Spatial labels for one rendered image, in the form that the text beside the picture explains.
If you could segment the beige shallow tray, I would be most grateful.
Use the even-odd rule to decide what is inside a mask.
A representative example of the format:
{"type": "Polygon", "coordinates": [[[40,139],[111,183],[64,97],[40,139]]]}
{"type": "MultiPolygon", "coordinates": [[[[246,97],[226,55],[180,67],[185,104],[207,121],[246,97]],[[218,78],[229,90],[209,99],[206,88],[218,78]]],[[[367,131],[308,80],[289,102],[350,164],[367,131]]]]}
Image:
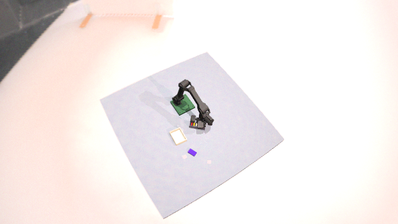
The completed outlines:
{"type": "Polygon", "coordinates": [[[170,135],[173,138],[176,145],[179,145],[179,144],[187,141],[186,137],[184,136],[184,134],[180,128],[177,128],[177,129],[171,131],[170,135]]]}

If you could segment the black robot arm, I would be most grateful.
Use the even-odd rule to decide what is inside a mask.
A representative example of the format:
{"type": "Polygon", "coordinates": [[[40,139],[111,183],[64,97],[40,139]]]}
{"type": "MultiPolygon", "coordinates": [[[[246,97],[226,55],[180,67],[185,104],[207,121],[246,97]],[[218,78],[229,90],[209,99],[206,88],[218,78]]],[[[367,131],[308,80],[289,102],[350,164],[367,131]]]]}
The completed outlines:
{"type": "Polygon", "coordinates": [[[195,88],[192,85],[189,88],[187,88],[188,85],[191,85],[191,82],[188,80],[183,80],[182,82],[180,82],[178,84],[178,86],[179,86],[178,93],[174,97],[172,97],[172,100],[173,100],[175,106],[182,104],[181,100],[184,99],[183,93],[184,93],[184,91],[188,91],[191,94],[192,98],[194,99],[195,103],[197,104],[199,117],[201,119],[203,119],[203,120],[197,120],[197,128],[201,128],[201,129],[205,128],[206,123],[208,125],[210,125],[214,122],[213,118],[211,116],[209,116],[210,109],[204,102],[202,102],[202,100],[198,96],[197,92],[195,91],[195,88]],[[206,123],[204,123],[204,121],[206,123]]]}

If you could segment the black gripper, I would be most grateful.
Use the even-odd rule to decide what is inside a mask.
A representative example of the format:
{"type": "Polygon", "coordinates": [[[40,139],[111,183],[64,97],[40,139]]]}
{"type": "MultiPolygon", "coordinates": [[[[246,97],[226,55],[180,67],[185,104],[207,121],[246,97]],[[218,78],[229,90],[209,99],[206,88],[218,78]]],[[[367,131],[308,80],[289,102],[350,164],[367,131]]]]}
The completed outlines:
{"type": "Polygon", "coordinates": [[[194,123],[195,120],[196,120],[196,123],[197,123],[197,120],[203,120],[203,119],[201,119],[200,117],[199,117],[199,118],[196,118],[195,115],[191,115],[191,120],[190,120],[190,122],[191,122],[191,123],[194,123]]]}

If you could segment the purple rectangular block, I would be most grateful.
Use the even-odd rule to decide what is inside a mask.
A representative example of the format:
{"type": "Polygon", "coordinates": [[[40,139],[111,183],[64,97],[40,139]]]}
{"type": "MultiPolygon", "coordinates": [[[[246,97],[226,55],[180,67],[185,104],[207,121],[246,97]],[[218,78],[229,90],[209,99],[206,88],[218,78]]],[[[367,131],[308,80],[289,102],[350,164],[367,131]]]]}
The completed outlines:
{"type": "Polygon", "coordinates": [[[190,155],[192,155],[192,156],[195,156],[197,152],[195,152],[195,151],[192,150],[192,149],[189,149],[188,153],[189,153],[190,155]]]}

